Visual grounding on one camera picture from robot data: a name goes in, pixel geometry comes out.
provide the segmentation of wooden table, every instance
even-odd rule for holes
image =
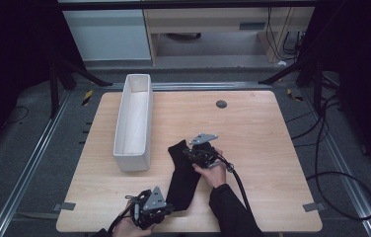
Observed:
[[[159,186],[167,196],[174,164],[168,147],[198,133],[217,134],[210,143],[235,165],[262,231],[315,232],[322,228],[281,111],[269,91],[154,92],[151,169],[121,172],[112,156],[121,93],[103,95],[56,227],[61,232],[108,228],[124,210],[125,196]],[[227,108],[216,107],[218,100]],[[232,174],[227,182],[242,200]],[[200,179],[187,211],[168,216],[155,232],[217,232],[208,201],[211,189]]]

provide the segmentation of hand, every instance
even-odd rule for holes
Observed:
[[[131,200],[127,202],[126,207],[130,206]],[[131,217],[125,216],[120,223],[115,227],[111,237],[140,237],[149,236],[152,233],[156,224],[149,226],[146,230],[137,227]]]
[[[216,149],[216,152],[222,155],[222,151]],[[226,165],[219,159],[215,161],[217,165],[210,167],[209,169],[202,169],[196,164],[192,164],[194,171],[199,173],[207,182],[207,184],[216,189],[217,187],[226,184]]]

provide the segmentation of white basket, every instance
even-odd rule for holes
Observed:
[[[151,77],[148,74],[127,75],[113,149],[121,171],[144,171],[151,166],[152,105]]]

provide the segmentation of wire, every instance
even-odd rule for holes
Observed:
[[[274,33],[272,31],[270,20],[271,20],[271,7],[268,7],[268,17],[267,17],[267,24],[266,24],[266,28],[265,28],[265,37],[266,37],[266,40],[267,40],[269,46],[272,48],[272,51],[274,52],[274,55],[278,59],[283,60],[283,61],[294,59],[293,57],[287,58],[287,57],[283,57],[283,56],[280,55],[280,53],[278,51],[277,43],[275,41]],[[272,40],[273,40],[274,44],[272,44],[271,41],[268,38],[268,29],[271,32],[271,37],[272,37]]]
[[[7,124],[19,122],[19,121],[23,120],[29,114],[29,109],[27,107],[24,107],[24,106],[17,106],[17,107],[15,107],[15,109],[18,109],[18,108],[25,109],[26,113],[23,115],[22,118],[19,118],[19,119],[16,119],[16,120],[12,120],[12,121],[6,121]]]
[[[331,101],[331,100],[333,100],[333,99],[335,99],[335,98],[336,98],[336,95],[333,95],[333,96],[329,97],[329,98],[324,102],[324,105],[326,106],[326,109],[328,108],[328,102]],[[322,117],[323,117],[323,116],[321,116],[321,113],[320,113],[320,114],[319,114],[319,117],[318,117],[318,119],[317,119],[317,121],[315,122],[315,124],[314,124],[313,126],[311,126],[311,128],[309,128],[307,131],[305,131],[305,132],[303,132],[303,133],[301,133],[301,134],[299,134],[299,135],[296,135],[296,136],[291,137],[291,139],[292,139],[292,140],[297,139],[297,138],[302,137],[302,136],[308,134],[309,132],[311,132],[311,131],[312,131],[313,129],[315,129],[315,127],[319,124],[319,122],[321,121]]]
[[[250,207],[250,203],[248,202],[248,198],[247,198],[247,194],[245,193],[244,186],[242,184],[241,179],[239,178],[238,173],[235,171],[234,165],[232,163],[229,163],[226,160],[226,158],[223,157],[221,154],[217,154],[217,158],[219,158],[219,160],[221,160],[223,163],[225,163],[226,169],[228,170],[228,172],[230,172],[234,175],[235,179],[237,180],[239,189],[241,191],[241,195],[242,195],[242,198],[244,200],[245,207],[247,208],[247,211],[250,213],[250,215],[253,217],[253,219],[255,219],[254,215],[253,215],[253,211],[251,210],[251,207]]]
[[[324,139],[327,137],[329,131],[330,131],[330,130],[327,129],[325,135],[324,135],[324,136],[321,138],[321,140],[319,141],[320,143],[324,141]],[[295,148],[297,148],[297,147],[306,147],[306,146],[313,146],[313,145],[316,145],[316,144],[317,144],[317,142],[315,142],[315,143],[310,143],[310,144],[294,145],[294,147],[295,147]]]
[[[295,48],[292,49],[292,48],[286,48],[286,47],[285,47],[289,35],[290,35],[290,32],[287,32],[286,37],[284,38],[284,42],[283,42],[283,51],[284,51],[284,53],[287,53],[287,54],[293,54],[293,55],[294,55],[294,54],[296,54],[296,49],[295,49]]]
[[[324,130],[324,126],[325,126],[325,123],[326,123],[326,111],[327,111],[327,103],[329,101],[326,101],[324,103],[324,105],[322,106],[321,108],[321,114],[322,114],[322,117],[323,117],[323,121],[322,121],[322,124],[321,124],[321,128],[320,128],[320,131],[319,131],[319,134],[318,134],[318,138],[317,138],[317,145],[316,145],[316,149],[315,149],[315,175],[313,176],[310,176],[310,177],[307,177],[306,180],[310,180],[310,179],[313,179],[315,178],[315,182],[316,182],[316,185],[317,185],[317,188],[318,188],[318,191],[321,195],[321,197],[324,199],[324,201],[331,207],[333,208],[336,212],[338,212],[339,214],[347,217],[347,218],[350,218],[350,219],[353,219],[353,220],[360,220],[360,221],[363,221],[363,220],[368,220],[368,219],[371,219],[371,214],[368,215],[368,216],[365,216],[365,217],[357,217],[357,216],[354,216],[354,215],[350,215],[346,212],[343,212],[342,210],[340,210],[339,208],[337,208],[332,202],[330,202],[324,195],[323,191],[322,191],[322,188],[321,188],[321,185],[319,183],[319,177],[321,176],[324,176],[324,175],[342,175],[342,176],[345,176],[347,178],[350,178],[354,181],[357,182],[358,185],[361,186],[361,188],[363,188],[363,190],[367,191],[367,193],[369,194],[369,196],[371,197],[371,191],[367,188],[366,185],[364,185],[361,181],[359,181],[358,179],[356,179],[355,177],[351,176],[351,175],[348,175],[348,174],[345,174],[343,172],[338,172],[338,171],[326,171],[326,172],[318,172],[318,161],[319,161],[319,143],[320,143],[320,139],[321,139],[321,134],[322,134],[322,131]]]

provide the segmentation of metal frame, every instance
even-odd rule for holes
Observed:
[[[266,7],[317,7],[339,4],[340,0],[165,0],[165,1],[135,1],[135,2],[83,2],[58,3],[34,6],[41,8],[58,8],[62,11],[89,10],[134,10],[134,9],[187,9],[187,8],[266,8]]]

